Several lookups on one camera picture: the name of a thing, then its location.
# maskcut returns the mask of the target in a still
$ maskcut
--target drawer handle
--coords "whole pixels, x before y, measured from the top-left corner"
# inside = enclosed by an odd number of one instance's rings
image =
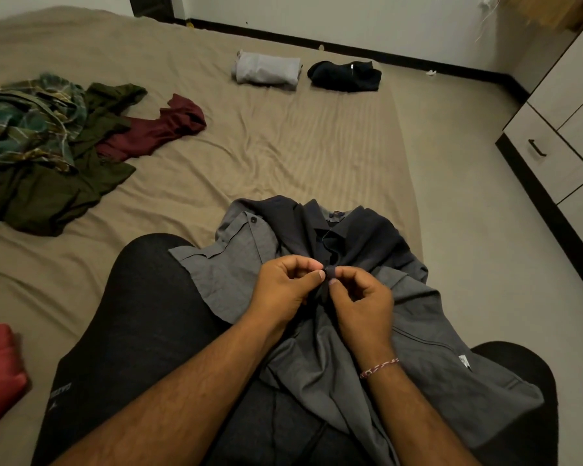
[[[536,153],[537,153],[539,156],[543,156],[543,157],[545,157],[545,156],[547,156],[547,155],[548,155],[547,153],[544,153],[542,150],[540,150],[540,149],[538,148],[538,146],[535,144],[535,140],[533,140],[533,139],[529,139],[529,143],[531,144],[531,147],[533,147],[533,149],[536,151]]]

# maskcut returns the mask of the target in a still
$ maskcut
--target cabinet base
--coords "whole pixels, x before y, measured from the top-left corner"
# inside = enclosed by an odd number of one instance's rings
[[[529,169],[511,140],[503,134],[497,140],[496,145],[583,280],[583,241],[557,205],[553,203],[553,200]]]

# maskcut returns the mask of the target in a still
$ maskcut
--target beige tile floor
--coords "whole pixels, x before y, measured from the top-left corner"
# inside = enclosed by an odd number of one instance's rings
[[[558,384],[560,464],[583,466],[583,282],[494,146],[517,104],[497,85],[383,67],[428,284],[470,346],[506,340],[547,361]]]

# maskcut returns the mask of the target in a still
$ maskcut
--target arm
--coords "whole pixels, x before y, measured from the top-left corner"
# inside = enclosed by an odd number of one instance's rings
[[[262,266],[249,309],[223,335],[89,433],[53,464],[198,464],[322,265],[290,255]]]
[[[338,266],[329,282],[341,335],[364,371],[396,358],[391,344],[393,297],[371,274]],[[353,302],[350,293],[358,300]],[[479,466],[399,364],[367,378],[395,451],[404,466]]]

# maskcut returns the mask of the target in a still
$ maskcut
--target person's right hand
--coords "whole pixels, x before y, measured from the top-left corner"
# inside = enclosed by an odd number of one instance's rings
[[[329,282],[330,295],[343,340],[359,367],[364,371],[394,359],[391,290],[353,266],[337,266],[335,276]]]

